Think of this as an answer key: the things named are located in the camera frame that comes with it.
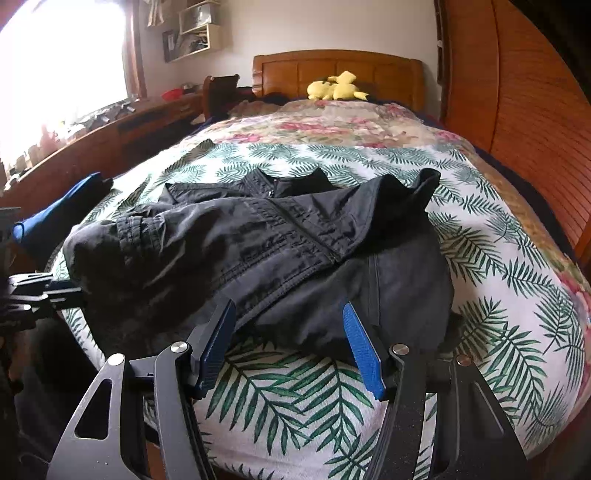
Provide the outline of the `red bowl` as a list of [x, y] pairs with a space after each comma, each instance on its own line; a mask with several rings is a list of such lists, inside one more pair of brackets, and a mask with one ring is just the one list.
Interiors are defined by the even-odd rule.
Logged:
[[180, 99], [183, 95], [184, 92], [181, 88], [174, 88], [163, 92], [161, 99], [166, 102], [172, 102]]

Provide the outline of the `wooden chair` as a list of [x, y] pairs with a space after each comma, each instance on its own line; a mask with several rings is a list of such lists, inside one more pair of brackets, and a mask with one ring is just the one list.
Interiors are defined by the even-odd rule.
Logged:
[[202, 84], [202, 113], [206, 120], [228, 112], [235, 103], [239, 75], [208, 75]]

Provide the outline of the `white wall shelf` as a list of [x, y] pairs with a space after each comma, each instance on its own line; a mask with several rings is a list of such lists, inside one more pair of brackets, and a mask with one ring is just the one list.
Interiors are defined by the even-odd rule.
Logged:
[[221, 49], [219, 2], [188, 3], [177, 14], [177, 26], [162, 34], [165, 63]]

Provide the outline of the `folded navy blue cloth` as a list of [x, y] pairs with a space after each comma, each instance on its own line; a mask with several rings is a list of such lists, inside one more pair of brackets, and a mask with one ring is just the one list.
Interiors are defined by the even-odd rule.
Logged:
[[112, 178], [92, 173], [43, 210], [16, 222], [14, 240], [36, 264], [45, 265], [71, 228], [98, 205], [112, 186]]

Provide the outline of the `wooden headboard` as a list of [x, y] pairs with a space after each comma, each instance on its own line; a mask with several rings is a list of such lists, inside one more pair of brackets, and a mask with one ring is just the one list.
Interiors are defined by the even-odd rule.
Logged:
[[281, 94], [294, 100], [308, 95], [308, 84], [346, 71], [356, 86], [380, 101], [422, 111], [426, 101], [421, 61], [358, 50], [300, 50], [257, 55], [252, 62], [252, 91], [261, 98]]

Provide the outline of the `window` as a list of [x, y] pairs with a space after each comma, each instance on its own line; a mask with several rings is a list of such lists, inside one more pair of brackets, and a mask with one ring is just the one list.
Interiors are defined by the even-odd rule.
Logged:
[[1, 160], [128, 97], [117, 1], [27, 1], [1, 30]]

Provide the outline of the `leaf and floral bedspread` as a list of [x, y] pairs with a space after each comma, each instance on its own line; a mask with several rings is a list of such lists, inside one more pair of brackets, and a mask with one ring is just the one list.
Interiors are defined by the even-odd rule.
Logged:
[[394, 103], [242, 103], [119, 177], [48, 268], [90, 297], [65, 317], [96, 366], [235, 301], [194, 410], [213, 464], [247, 478], [367, 471], [386, 408], [353, 361], [348, 302], [415, 350], [451, 327], [528, 457], [590, 397], [588, 283], [469, 142]]

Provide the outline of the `black jacket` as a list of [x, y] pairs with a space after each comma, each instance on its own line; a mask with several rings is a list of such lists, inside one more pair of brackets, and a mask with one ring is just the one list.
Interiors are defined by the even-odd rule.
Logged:
[[105, 354], [142, 357], [185, 338], [218, 300], [235, 331], [351, 362], [342, 308], [388, 340], [444, 352], [460, 338], [454, 287], [427, 207], [440, 173], [339, 188], [322, 170], [233, 183], [169, 183], [154, 203], [73, 231], [63, 244], [85, 320]]

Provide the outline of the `yellow plush toy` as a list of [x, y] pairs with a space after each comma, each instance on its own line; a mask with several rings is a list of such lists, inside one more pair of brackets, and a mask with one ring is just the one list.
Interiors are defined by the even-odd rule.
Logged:
[[331, 76], [325, 80], [311, 82], [307, 93], [310, 100], [367, 101], [369, 93], [361, 91], [355, 85], [356, 75], [345, 71], [339, 76]]

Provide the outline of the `long wooden desk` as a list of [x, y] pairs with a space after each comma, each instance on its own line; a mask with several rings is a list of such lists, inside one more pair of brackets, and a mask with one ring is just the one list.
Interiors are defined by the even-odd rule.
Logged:
[[135, 112], [106, 124], [54, 152], [5, 190], [3, 207], [28, 217], [62, 197], [88, 175], [114, 178], [169, 148], [192, 129], [202, 112], [201, 95], [139, 102]]

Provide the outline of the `wooden louvered wardrobe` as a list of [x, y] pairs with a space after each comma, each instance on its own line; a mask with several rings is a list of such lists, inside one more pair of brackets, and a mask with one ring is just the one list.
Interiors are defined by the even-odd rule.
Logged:
[[444, 125], [543, 195], [590, 263], [590, 104], [559, 53], [509, 1], [440, 1]]

